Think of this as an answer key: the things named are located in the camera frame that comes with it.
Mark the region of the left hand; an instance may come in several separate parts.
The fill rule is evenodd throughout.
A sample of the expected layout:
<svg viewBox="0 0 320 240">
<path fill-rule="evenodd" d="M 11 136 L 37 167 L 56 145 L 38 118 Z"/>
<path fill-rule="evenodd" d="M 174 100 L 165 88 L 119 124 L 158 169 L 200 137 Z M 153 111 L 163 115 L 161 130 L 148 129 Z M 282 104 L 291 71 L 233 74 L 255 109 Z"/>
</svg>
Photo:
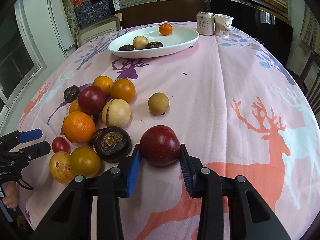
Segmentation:
<svg viewBox="0 0 320 240">
<path fill-rule="evenodd" d="M 9 181 L 4 189 L 5 197 L 3 198 L 4 205 L 9 208 L 13 209 L 18 206 L 18 191 L 16 187 L 16 183 L 14 181 Z"/>
</svg>

